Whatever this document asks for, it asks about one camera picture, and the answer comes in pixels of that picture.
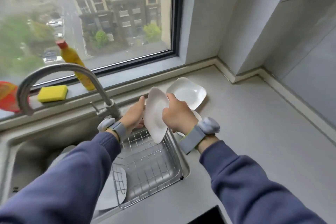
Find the wire dish rack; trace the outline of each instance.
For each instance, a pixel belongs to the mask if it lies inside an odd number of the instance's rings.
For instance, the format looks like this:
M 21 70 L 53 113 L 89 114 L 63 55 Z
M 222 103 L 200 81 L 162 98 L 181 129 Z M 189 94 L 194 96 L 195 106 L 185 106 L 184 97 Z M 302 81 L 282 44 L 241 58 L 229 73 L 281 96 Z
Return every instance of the wire dish rack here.
M 127 208 L 146 197 L 183 179 L 179 157 L 167 131 L 156 144 L 147 129 L 132 134 L 121 142 L 122 151 L 112 164 L 116 195 L 125 194 L 120 208 Z M 120 167 L 126 171 L 126 184 Z

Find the white plate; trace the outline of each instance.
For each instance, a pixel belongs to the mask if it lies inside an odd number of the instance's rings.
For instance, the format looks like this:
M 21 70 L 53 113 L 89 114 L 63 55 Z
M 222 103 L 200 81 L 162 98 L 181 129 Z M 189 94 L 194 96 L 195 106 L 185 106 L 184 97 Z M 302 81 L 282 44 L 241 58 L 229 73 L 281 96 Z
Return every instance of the white plate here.
M 166 93 L 173 93 L 180 101 L 185 101 L 191 110 L 195 110 L 205 99 L 205 88 L 185 77 L 178 78 L 169 86 Z
M 117 167 L 117 171 L 119 173 L 112 171 L 108 176 L 106 183 L 103 187 L 103 190 L 101 191 L 100 196 L 98 198 L 95 211 L 110 209 L 118 206 L 118 199 L 114 187 L 113 174 L 115 177 L 115 183 L 118 190 L 119 202 L 120 204 L 124 202 L 126 198 L 126 188 L 127 188 L 126 172 L 122 167 Z
M 75 145 L 70 145 L 70 146 L 64 148 L 64 150 L 58 155 L 58 157 L 55 158 L 54 161 L 50 164 L 48 169 L 53 167 L 54 165 L 56 165 L 58 162 L 60 162 L 75 147 L 76 147 Z
M 167 132 L 168 127 L 162 120 L 162 110 L 165 107 L 169 107 L 169 99 L 166 94 L 158 88 L 152 87 L 146 101 L 143 123 L 155 143 L 160 143 Z
M 202 117 L 200 116 L 200 114 L 199 114 L 198 112 L 196 112 L 196 111 L 194 111 L 194 110 L 192 110 L 192 112 L 194 113 L 194 115 L 196 116 L 196 118 L 197 118 L 199 121 L 202 120 Z M 176 132 L 176 133 L 178 133 L 180 136 L 183 136 L 183 137 L 186 136 L 185 134 L 182 134 L 181 132 Z

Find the blue sweatshirt sleeve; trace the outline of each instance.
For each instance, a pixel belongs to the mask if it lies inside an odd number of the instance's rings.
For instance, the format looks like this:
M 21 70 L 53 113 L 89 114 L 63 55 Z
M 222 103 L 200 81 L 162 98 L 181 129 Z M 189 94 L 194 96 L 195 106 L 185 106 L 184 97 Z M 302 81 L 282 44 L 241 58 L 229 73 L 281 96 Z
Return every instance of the blue sweatshirt sleeve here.
M 0 208 L 0 223 L 90 223 L 111 165 L 121 148 L 102 132 L 80 143 Z
M 270 181 L 248 156 L 238 156 L 223 141 L 209 146 L 200 163 L 233 224 L 326 224 L 284 186 Z

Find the yellow sponge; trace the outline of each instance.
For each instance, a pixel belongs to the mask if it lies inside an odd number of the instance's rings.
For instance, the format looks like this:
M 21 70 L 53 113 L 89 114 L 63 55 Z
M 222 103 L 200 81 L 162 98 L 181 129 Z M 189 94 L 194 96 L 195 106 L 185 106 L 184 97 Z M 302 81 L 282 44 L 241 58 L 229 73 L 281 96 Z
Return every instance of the yellow sponge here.
M 42 87 L 37 100 L 41 103 L 65 100 L 68 93 L 68 87 L 66 85 Z

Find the stainless steel faucet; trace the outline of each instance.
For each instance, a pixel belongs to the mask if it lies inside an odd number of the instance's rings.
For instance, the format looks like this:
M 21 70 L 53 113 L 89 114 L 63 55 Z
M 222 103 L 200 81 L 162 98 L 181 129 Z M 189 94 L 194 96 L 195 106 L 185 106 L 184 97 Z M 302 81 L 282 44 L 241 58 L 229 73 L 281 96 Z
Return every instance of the stainless steel faucet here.
M 86 75 L 93 85 L 95 86 L 98 93 L 101 95 L 102 99 L 105 101 L 103 109 L 97 109 L 95 105 L 91 102 L 90 104 L 95 108 L 96 113 L 99 117 L 106 117 L 111 115 L 113 118 L 120 118 L 120 111 L 116 107 L 113 99 L 110 99 L 104 90 L 103 86 L 98 81 L 98 78 L 86 67 L 82 67 L 73 63 L 63 63 L 63 64 L 55 64 L 42 67 L 35 72 L 28 75 L 19 85 L 16 97 L 19 108 L 23 112 L 23 114 L 31 116 L 34 113 L 34 109 L 32 109 L 28 103 L 28 96 L 31 87 L 41 78 L 45 77 L 48 74 L 60 72 L 60 71 L 74 71 L 78 73 L 82 73 Z

